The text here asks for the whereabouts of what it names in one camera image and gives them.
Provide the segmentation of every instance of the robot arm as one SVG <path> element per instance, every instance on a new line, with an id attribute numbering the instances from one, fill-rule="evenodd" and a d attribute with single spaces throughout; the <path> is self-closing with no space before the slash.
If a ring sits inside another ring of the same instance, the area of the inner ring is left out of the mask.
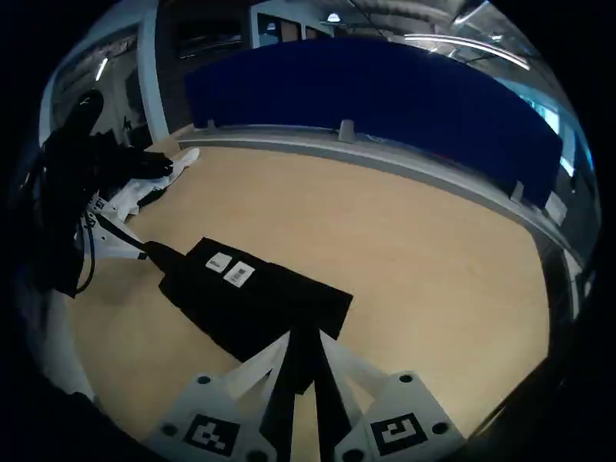
<path id="1" fill-rule="evenodd" d="M 323 331 L 314 333 L 321 460 L 430 461 L 464 445 L 454 423 L 415 372 L 385 374 Z M 172 462 L 290 460 L 294 395 L 288 352 L 295 335 L 291 330 L 223 377 L 196 377 L 148 436 L 146 446 Z M 257 411 L 242 415 L 237 399 L 267 374 Z M 365 414 L 347 377 L 374 398 Z"/>

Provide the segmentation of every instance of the metal screw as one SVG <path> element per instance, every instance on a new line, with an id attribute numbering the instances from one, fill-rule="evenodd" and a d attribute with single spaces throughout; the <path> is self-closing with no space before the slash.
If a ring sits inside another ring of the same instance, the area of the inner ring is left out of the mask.
<path id="1" fill-rule="evenodd" d="M 349 449 L 342 455 L 344 462 L 361 462 L 363 460 L 363 451 L 359 449 Z"/>
<path id="2" fill-rule="evenodd" d="M 165 423 L 160 427 L 160 431 L 162 431 L 168 437 L 172 437 L 176 433 L 178 433 L 178 427 L 173 425 L 172 423 Z"/>
<path id="3" fill-rule="evenodd" d="M 447 430 L 449 430 L 449 425 L 447 425 L 447 423 L 445 422 L 435 423 L 432 426 L 432 433 L 434 433 L 435 435 L 442 435 Z"/>
<path id="4" fill-rule="evenodd" d="M 248 462 L 267 462 L 267 454 L 261 450 L 251 450 L 246 455 Z"/>

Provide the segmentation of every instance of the white wall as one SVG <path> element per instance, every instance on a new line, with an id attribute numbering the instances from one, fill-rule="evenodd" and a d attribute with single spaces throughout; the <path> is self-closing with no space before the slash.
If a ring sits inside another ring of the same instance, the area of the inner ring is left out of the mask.
<path id="1" fill-rule="evenodd" d="M 108 35 L 124 28 L 138 26 L 137 67 L 143 108 L 152 141 L 169 134 L 162 110 L 158 77 L 156 76 L 156 50 L 154 48 L 158 0 L 122 0 L 112 6 L 88 31 L 85 37 L 64 57 L 47 82 L 38 119 L 38 141 L 42 143 L 51 134 L 52 93 L 58 71 L 71 59 L 89 49 Z"/>
<path id="2" fill-rule="evenodd" d="M 302 40 L 306 38 L 306 26 L 333 36 L 333 28 L 321 25 L 325 13 L 309 2 L 288 2 L 287 0 L 269 0 L 250 7 L 250 47 L 259 48 L 259 26 L 257 15 L 276 16 L 288 21 L 299 22 L 302 27 Z"/>

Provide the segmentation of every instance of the window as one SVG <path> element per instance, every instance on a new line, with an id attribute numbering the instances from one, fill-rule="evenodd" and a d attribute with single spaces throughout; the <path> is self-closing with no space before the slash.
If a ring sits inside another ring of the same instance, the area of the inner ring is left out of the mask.
<path id="1" fill-rule="evenodd" d="M 306 38 L 307 39 L 321 39 L 325 37 L 329 37 L 329 34 L 325 32 L 319 31 L 317 29 L 306 26 Z"/>
<path id="2" fill-rule="evenodd" d="M 301 26 L 296 22 L 259 13 L 257 24 L 259 26 L 259 46 L 302 39 Z"/>
<path id="3" fill-rule="evenodd" d="M 179 59 L 240 48 L 242 25 L 236 19 L 184 22 L 176 30 L 176 53 Z"/>

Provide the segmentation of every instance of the ceiling light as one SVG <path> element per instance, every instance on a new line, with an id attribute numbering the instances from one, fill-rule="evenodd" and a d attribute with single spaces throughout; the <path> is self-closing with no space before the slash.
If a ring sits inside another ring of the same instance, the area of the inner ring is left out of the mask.
<path id="1" fill-rule="evenodd" d="M 460 11 L 460 13 L 458 13 L 458 15 L 454 19 L 454 25 L 464 24 L 471 16 L 479 12 L 488 3 L 489 2 L 481 2 L 476 8 L 473 8 L 470 11 Z"/>
<path id="2" fill-rule="evenodd" d="M 521 68 L 526 69 L 527 71 L 531 70 L 531 67 L 528 65 L 526 59 L 521 58 L 514 53 L 508 52 L 507 50 L 503 50 L 497 48 L 493 45 L 489 45 L 487 43 L 479 42 L 477 40 L 472 40 L 463 37 L 453 37 L 449 35 L 436 35 L 436 34 L 406 34 L 404 36 L 404 40 L 408 42 L 439 42 L 439 43 L 450 43 L 452 45 L 462 45 L 467 46 L 469 48 L 481 50 L 482 52 L 490 53 L 495 56 L 499 56 L 502 59 L 506 59 L 510 62 L 513 62 L 516 65 L 519 65 Z"/>
<path id="3" fill-rule="evenodd" d="M 107 59 L 107 58 L 105 58 L 105 59 L 103 59 L 103 60 L 101 61 L 101 65 L 100 65 L 100 67 L 99 67 L 99 71 L 96 73 L 96 81 L 97 81 L 97 82 L 98 82 L 98 81 L 99 81 L 99 79 L 101 78 L 102 71 L 103 71 L 103 69 L 105 68 L 105 66 L 107 65 L 107 61 L 108 61 L 108 59 Z"/>

